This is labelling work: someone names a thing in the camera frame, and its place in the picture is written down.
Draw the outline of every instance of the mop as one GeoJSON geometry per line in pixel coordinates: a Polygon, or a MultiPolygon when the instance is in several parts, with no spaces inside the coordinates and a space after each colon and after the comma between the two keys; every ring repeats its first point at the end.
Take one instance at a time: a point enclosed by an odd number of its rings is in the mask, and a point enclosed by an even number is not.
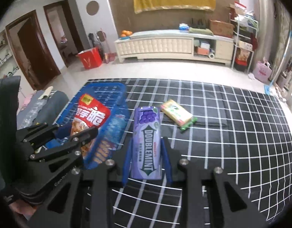
{"type": "Polygon", "coordinates": [[[286,52],[287,52],[287,49],[288,49],[289,44],[290,44],[290,38],[292,38],[292,31],[290,31],[289,38],[288,38],[288,41],[287,41],[287,44],[286,44],[286,48],[285,48],[283,57],[281,59],[280,65],[278,67],[278,70],[277,70],[277,72],[274,75],[274,78],[272,79],[272,81],[271,81],[271,83],[269,85],[264,85],[264,92],[267,95],[271,95],[270,88],[274,84],[274,81],[276,80],[276,78],[279,76],[279,71],[281,70],[281,68],[283,66],[283,62],[285,60],[286,52]]]}

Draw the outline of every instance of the metal bolt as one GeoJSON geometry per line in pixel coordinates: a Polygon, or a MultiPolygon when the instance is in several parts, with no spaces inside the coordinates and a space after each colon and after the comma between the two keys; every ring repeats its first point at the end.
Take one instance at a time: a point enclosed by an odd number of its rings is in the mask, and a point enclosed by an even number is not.
{"type": "Polygon", "coordinates": [[[71,173],[72,173],[73,175],[78,175],[78,174],[80,173],[80,169],[78,169],[78,168],[73,168],[73,169],[71,170],[71,173]]]}
{"type": "Polygon", "coordinates": [[[221,167],[214,168],[214,172],[217,174],[221,174],[223,172],[223,169],[221,167]]]}
{"type": "Polygon", "coordinates": [[[188,165],[189,160],[188,159],[180,159],[179,163],[180,163],[180,165],[188,165]]]}
{"type": "Polygon", "coordinates": [[[107,166],[113,166],[115,164],[114,160],[113,159],[107,159],[106,160],[106,165],[107,166]]]}

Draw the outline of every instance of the white pillar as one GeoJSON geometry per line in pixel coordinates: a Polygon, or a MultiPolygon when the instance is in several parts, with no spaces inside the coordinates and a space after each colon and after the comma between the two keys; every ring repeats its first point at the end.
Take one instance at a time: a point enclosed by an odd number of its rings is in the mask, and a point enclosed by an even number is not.
{"type": "Polygon", "coordinates": [[[76,3],[86,35],[93,33],[95,36],[102,29],[107,37],[106,42],[102,42],[105,52],[108,53],[106,43],[108,43],[111,52],[116,52],[114,41],[117,40],[118,36],[109,0],[76,0],[76,3]],[[94,15],[87,13],[87,5],[91,1],[96,1],[99,5],[99,9],[94,15]]]}

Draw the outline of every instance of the red snack bag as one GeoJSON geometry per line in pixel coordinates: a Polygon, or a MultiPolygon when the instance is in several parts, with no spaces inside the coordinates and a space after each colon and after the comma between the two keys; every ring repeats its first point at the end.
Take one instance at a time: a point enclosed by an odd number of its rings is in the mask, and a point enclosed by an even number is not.
{"type": "MultiPolygon", "coordinates": [[[[87,93],[83,94],[78,101],[77,112],[72,122],[71,135],[92,126],[100,128],[106,122],[110,113],[110,110],[101,102],[87,93]]],[[[81,148],[83,157],[91,149],[93,142],[94,140],[81,148]]]]}

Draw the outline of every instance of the purple gum container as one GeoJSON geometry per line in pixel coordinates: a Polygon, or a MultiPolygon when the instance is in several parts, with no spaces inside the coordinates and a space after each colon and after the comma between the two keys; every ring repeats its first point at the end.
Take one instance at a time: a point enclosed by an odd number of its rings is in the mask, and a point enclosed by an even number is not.
{"type": "Polygon", "coordinates": [[[161,179],[160,111],[143,106],[134,111],[131,178],[161,179]]]}

